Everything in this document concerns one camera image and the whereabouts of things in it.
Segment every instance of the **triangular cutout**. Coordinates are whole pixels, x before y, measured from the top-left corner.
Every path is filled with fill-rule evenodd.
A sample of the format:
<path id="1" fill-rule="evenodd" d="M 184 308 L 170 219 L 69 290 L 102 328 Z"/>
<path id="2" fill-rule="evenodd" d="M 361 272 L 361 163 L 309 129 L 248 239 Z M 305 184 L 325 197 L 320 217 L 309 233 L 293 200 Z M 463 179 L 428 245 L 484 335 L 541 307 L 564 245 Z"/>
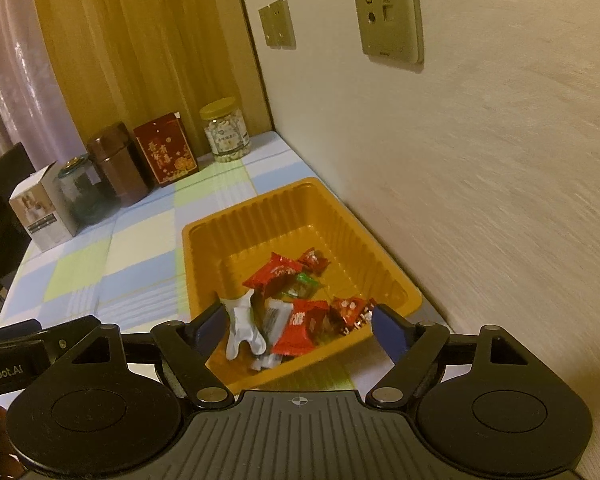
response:
<path id="1" fill-rule="evenodd" d="M 74 359 L 74 365 L 89 363 L 108 363 L 111 361 L 109 339 L 99 337 L 89 347 Z"/>
<path id="2" fill-rule="evenodd" d="M 491 340 L 491 362 L 495 365 L 526 365 L 525 359 L 501 337 Z"/>

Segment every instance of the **human hand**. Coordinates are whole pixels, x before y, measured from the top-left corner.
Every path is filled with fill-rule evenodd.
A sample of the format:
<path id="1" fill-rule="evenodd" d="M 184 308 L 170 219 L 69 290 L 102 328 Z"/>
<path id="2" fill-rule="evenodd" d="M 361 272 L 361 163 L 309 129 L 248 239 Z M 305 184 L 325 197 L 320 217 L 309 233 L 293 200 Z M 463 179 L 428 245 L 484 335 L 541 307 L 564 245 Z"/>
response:
<path id="1" fill-rule="evenodd" d="M 24 473 L 22 464 L 16 460 L 15 450 L 9 442 L 6 428 L 7 411 L 0 406 L 0 476 L 19 478 Z"/>

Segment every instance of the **white candy wrapper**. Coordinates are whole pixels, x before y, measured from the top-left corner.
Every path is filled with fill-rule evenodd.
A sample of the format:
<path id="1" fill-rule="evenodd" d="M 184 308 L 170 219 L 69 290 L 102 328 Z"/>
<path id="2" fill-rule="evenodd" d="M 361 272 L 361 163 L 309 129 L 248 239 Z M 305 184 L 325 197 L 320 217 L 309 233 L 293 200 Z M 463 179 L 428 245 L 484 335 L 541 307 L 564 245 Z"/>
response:
<path id="1" fill-rule="evenodd" d="M 226 344 L 226 358 L 233 361 L 238 357 L 240 343 L 249 343 L 253 355 L 261 355 L 267 349 L 267 342 L 259 332 L 253 319 L 251 310 L 251 297 L 253 289 L 250 289 L 243 297 L 237 300 L 223 300 L 222 304 L 229 314 L 229 341 Z"/>
<path id="2" fill-rule="evenodd" d="M 265 302 L 266 312 L 264 315 L 263 332 L 269 348 L 278 342 L 278 339 L 282 336 L 285 326 L 289 321 L 289 317 L 294 310 L 292 303 L 285 303 L 285 301 L 272 300 L 269 298 Z M 251 368 L 253 370 L 260 371 L 263 368 L 275 368 L 282 362 L 282 355 L 269 354 L 268 352 L 263 356 L 257 358 Z"/>

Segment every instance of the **checkered tablecloth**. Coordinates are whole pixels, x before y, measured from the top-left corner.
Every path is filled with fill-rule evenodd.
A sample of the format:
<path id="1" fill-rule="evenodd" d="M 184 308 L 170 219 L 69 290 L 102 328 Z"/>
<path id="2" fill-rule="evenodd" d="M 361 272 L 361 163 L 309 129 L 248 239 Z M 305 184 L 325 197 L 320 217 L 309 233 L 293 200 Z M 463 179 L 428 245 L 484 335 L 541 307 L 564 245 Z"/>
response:
<path id="1" fill-rule="evenodd" d="M 189 321 L 181 232 L 224 208 L 315 173 L 275 132 L 253 137 L 243 159 L 201 170 L 121 209 L 74 239 L 40 253 L 31 244 L 10 288 L 0 326 L 35 318 L 43 327 L 93 314 L 124 332 L 165 320 Z M 430 305 L 414 319 L 440 319 Z M 358 387 L 366 392 L 391 366 L 375 341 L 271 386 L 294 390 Z M 10 397 L 5 397 L 7 404 Z"/>

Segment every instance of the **yellow plastic tray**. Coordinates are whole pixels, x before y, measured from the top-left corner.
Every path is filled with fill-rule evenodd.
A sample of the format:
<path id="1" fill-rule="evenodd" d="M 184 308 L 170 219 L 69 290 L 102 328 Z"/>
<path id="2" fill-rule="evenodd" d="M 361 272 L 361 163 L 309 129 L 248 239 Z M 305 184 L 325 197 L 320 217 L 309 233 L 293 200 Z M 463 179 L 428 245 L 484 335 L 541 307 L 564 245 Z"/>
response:
<path id="1" fill-rule="evenodd" d="M 422 295 L 352 213 L 316 178 L 225 209 L 189 224 L 182 231 L 191 316 L 216 299 L 238 298 L 242 282 L 269 260 L 271 252 L 298 258 L 315 247 L 331 262 L 321 277 L 315 300 L 334 297 L 374 298 L 403 316 L 417 310 Z M 254 302 L 256 320 L 263 305 Z M 248 345 L 234 361 L 225 357 L 226 338 L 207 365 L 233 393 L 257 388 L 317 363 L 371 336 L 371 327 L 355 330 L 302 357 L 271 370 L 255 372 Z"/>

